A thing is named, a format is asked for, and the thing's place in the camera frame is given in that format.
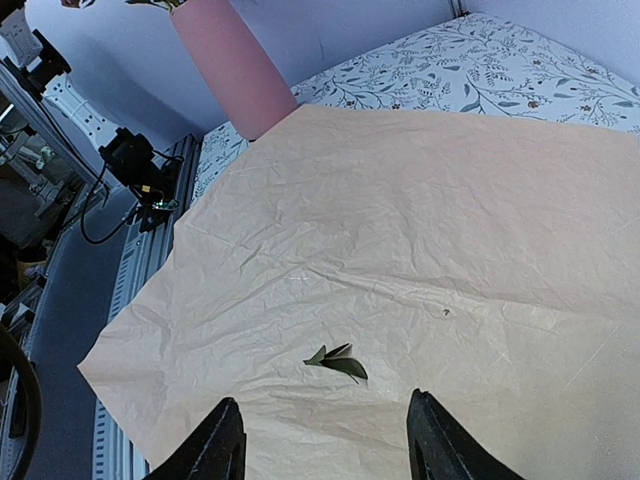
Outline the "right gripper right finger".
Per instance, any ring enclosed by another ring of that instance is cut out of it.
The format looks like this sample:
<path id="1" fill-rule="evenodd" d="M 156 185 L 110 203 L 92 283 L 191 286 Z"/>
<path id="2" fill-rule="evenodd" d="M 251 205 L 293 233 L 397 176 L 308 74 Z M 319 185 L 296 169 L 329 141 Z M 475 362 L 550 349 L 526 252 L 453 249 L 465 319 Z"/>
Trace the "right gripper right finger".
<path id="1" fill-rule="evenodd" d="M 427 391 L 412 392 L 406 425 L 413 479 L 522 480 Z"/>

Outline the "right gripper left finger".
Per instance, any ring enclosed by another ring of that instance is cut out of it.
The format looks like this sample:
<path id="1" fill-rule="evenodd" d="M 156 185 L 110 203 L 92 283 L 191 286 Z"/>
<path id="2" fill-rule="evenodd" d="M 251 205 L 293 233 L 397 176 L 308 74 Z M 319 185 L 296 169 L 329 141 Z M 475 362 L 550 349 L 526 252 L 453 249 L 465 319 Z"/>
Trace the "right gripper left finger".
<path id="1" fill-rule="evenodd" d="M 165 479 L 244 479 L 246 433 L 238 403 L 223 398 L 164 464 Z"/>

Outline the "green paper bouquet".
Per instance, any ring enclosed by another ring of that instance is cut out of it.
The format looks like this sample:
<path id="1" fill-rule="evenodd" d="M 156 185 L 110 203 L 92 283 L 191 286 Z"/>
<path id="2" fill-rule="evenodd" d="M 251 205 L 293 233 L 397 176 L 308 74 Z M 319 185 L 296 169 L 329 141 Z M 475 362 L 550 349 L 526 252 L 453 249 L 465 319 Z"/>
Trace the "green paper bouquet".
<path id="1" fill-rule="evenodd" d="M 345 343 L 367 381 L 303 364 Z M 229 396 L 251 479 L 406 479 L 419 389 L 525 478 L 635 479 L 639 138 L 301 107 L 79 368 L 152 466 Z"/>

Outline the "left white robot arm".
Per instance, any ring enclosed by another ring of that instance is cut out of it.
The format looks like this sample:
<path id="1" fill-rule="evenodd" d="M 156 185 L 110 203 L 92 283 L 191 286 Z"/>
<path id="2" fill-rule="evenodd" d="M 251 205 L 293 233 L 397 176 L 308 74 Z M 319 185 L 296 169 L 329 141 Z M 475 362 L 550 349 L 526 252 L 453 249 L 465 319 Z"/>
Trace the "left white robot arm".
<path id="1" fill-rule="evenodd" d="M 2 65 L 34 101 L 58 110 L 96 151 L 114 140 L 117 125 L 74 87 L 71 66 L 41 32 L 28 25 L 23 1 L 1 5 L 1 41 L 7 51 Z"/>

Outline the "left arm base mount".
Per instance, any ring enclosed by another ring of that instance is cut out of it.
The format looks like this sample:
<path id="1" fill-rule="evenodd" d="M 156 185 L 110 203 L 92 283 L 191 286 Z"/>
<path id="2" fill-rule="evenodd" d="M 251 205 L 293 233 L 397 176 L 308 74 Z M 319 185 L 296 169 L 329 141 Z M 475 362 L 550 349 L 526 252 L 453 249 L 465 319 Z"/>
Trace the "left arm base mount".
<path id="1" fill-rule="evenodd" d="M 140 233 L 166 223 L 179 206 L 175 193 L 184 157 L 157 151 L 142 134 L 133 134 L 122 127 L 115 130 L 115 137 L 98 152 L 107 170 L 138 201 L 126 222 L 137 222 Z"/>

